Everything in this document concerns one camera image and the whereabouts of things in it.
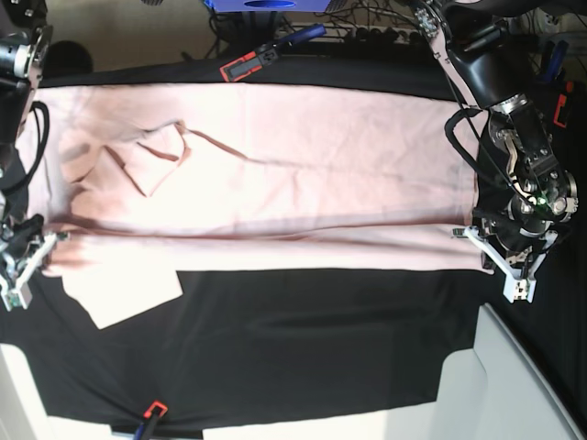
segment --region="folded fabric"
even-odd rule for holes
[[[482,269],[480,252],[450,237],[477,199],[473,171],[443,132],[454,103],[251,84],[37,97],[51,131],[28,212],[72,231],[47,267],[66,286],[83,268],[158,261],[171,271]],[[37,140],[28,122],[18,142],[26,167]],[[476,156],[467,124],[455,132]],[[112,285],[126,294],[128,283]]]

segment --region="pink cloth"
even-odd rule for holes
[[[30,214],[72,240],[47,273],[164,261],[177,270],[481,269],[450,238],[477,193],[444,136],[458,107],[305,86],[40,90],[50,109]],[[475,118],[481,129],[485,115]],[[456,135],[475,156],[466,123]],[[18,149],[26,168],[37,133]]]

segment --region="pink garment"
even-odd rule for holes
[[[477,199],[444,136],[453,103],[251,84],[36,98],[50,137],[28,211],[73,230],[49,274],[154,259],[176,270],[481,269],[480,252],[450,238]],[[36,131],[29,120],[18,141],[26,168]],[[475,156],[466,123],[456,135]]]

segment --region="black tablecloth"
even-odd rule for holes
[[[263,81],[288,83],[300,74],[300,83],[440,98],[448,93],[441,71],[420,72],[420,82],[405,66],[360,68],[354,62],[346,70],[324,60],[290,59],[275,65],[282,67],[273,72],[282,75]],[[198,82],[212,78],[213,65],[184,63],[45,85]],[[580,145],[585,129],[579,121],[577,131],[560,131],[556,139]],[[559,154],[581,181],[579,162],[565,151]],[[500,273],[190,272],[179,274],[181,298],[99,331],[64,293],[61,280],[36,275],[29,310],[0,311],[0,341],[25,351],[50,415],[134,424],[159,399],[170,406],[164,425],[192,432],[431,402],[442,362],[472,347],[478,308],[491,303],[583,424],[587,306],[579,214],[572,227],[571,238],[538,272],[532,304],[507,302]]]

